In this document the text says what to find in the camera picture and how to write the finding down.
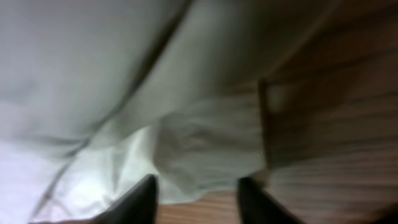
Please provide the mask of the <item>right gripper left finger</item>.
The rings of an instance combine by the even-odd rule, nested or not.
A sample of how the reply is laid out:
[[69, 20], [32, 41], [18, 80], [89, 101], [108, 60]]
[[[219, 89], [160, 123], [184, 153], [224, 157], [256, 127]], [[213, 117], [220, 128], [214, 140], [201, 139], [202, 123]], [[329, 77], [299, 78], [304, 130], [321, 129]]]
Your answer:
[[157, 177], [146, 175], [90, 224], [155, 224], [158, 194]]

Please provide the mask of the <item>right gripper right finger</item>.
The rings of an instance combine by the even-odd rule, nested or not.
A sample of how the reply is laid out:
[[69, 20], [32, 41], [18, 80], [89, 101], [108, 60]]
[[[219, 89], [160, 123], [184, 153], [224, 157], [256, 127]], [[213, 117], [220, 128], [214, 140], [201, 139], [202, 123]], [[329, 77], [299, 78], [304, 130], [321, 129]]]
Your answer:
[[237, 202], [242, 224], [302, 224], [252, 178], [238, 180]]

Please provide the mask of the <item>beige khaki shorts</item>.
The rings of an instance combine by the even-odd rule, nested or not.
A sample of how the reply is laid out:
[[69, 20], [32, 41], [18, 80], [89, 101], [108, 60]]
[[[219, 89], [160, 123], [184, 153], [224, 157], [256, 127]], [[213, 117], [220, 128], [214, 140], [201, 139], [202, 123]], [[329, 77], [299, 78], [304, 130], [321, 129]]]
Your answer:
[[262, 172], [257, 83], [337, 1], [1, 2], [1, 222], [87, 220]]

